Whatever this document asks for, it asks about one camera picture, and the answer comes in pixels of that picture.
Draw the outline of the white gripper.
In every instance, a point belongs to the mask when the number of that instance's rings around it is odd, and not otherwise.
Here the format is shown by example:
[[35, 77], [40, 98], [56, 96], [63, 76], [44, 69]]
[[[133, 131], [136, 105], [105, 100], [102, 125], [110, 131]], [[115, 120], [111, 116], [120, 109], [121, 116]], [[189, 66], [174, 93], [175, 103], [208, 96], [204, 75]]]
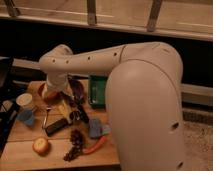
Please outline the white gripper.
[[47, 98], [53, 93], [63, 92], [67, 94], [69, 92], [68, 78], [66, 75], [54, 75], [49, 74], [46, 78], [43, 97]]

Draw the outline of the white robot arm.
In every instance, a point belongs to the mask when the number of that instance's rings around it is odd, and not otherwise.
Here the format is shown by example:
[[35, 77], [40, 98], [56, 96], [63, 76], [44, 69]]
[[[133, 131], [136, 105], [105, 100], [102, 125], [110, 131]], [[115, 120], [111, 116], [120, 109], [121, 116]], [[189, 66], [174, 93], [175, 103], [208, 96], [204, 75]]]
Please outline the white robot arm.
[[163, 42], [74, 55], [59, 45], [39, 60], [49, 90], [69, 74], [106, 76], [105, 103], [122, 171], [187, 171], [178, 52]]

